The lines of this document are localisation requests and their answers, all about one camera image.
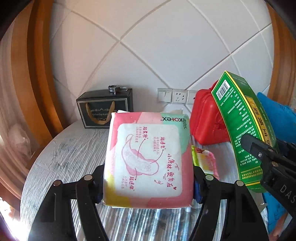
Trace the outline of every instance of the screw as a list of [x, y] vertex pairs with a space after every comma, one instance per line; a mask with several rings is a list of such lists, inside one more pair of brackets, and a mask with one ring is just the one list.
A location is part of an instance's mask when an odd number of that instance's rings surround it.
[[61, 185], [61, 180], [55, 180], [54, 181], [54, 186], [59, 186], [59, 185]]
[[237, 181], [237, 185], [238, 185], [239, 187], [242, 187], [242, 186], [244, 185], [244, 182], [243, 182], [243, 181], [240, 181], [240, 180], [238, 180], [238, 181]]
[[208, 181], [213, 181], [214, 180], [214, 177], [212, 175], [206, 175], [205, 178], [208, 180]]
[[92, 175], [90, 175], [90, 174], [84, 176], [85, 181], [89, 181], [91, 179], [92, 179]]
[[279, 166], [275, 161], [272, 161], [271, 164], [272, 164], [274, 167], [278, 167], [278, 166]]

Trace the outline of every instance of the black gift box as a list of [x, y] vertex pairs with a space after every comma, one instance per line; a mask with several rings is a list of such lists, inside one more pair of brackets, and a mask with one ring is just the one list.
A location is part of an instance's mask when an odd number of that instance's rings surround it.
[[133, 90], [116, 92], [88, 91], [76, 100], [84, 128], [109, 128], [111, 113], [133, 111]]

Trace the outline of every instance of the round table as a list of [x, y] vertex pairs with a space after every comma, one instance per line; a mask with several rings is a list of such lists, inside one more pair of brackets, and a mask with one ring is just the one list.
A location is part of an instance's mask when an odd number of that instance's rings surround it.
[[[35, 215], [53, 181], [78, 181], [104, 163], [109, 129], [84, 129], [77, 121], [57, 135], [42, 151], [26, 179], [20, 205], [21, 221], [27, 236]], [[234, 183], [238, 179], [234, 152], [230, 143], [203, 147], [214, 153], [220, 180]], [[77, 201], [72, 200], [73, 222], [77, 240], [85, 240], [78, 214]], [[214, 240], [220, 240], [226, 202], [221, 201]], [[179, 209], [112, 208], [97, 204], [98, 214], [110, 240], [188, 240], [201, 205]]]

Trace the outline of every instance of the curtain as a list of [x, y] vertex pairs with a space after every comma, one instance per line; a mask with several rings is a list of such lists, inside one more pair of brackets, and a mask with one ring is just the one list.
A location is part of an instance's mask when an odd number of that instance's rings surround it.
[[0, 42], [0, 183], [20, 199], [30, 156], [20, 151], [13, 141], [11, 137], [15, 137], [15, 134], [11, 135], [12, 130], [17, 127], [17, 138], [28, 139], [31, 149], [28, 153], [34, 152], [38, 144], [25, 122], [14, 89], [10, 58], [13, 26], [14, 23]]

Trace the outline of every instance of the red bag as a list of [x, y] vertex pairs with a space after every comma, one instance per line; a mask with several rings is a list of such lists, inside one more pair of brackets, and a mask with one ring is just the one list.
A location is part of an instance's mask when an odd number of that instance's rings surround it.
[[211, 94], [217, 82], [208, 90], [196, 93], [190, 117], [190, 133], [201, 145], [213, 145], [229, 142], [229, 134]]

